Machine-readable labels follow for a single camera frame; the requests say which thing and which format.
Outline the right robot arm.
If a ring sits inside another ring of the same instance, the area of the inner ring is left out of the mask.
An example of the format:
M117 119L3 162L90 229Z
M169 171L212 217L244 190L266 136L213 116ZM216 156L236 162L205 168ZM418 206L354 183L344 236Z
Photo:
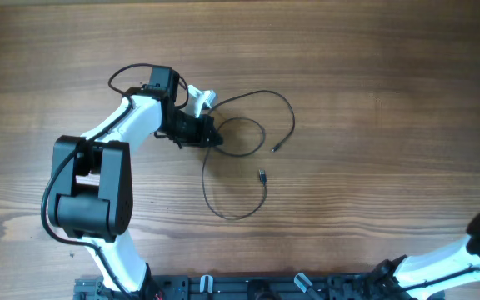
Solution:
M429 299L475 282L480 282L480 213L468 224L465 237L426 254L404 256L376 285L382 299Z

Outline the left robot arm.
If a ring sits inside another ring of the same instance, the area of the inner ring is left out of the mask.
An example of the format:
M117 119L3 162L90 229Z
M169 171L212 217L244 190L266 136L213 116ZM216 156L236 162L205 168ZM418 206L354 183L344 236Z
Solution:
M148 83L120 90L120 106L100 125L55 142L42 195L44 230L60 243L88 249L103 275L94 290L106 299L164 297L128 231L133 153L149 136L180 148L223 142L206 114L217 94L187 84L171 67L150 68Z

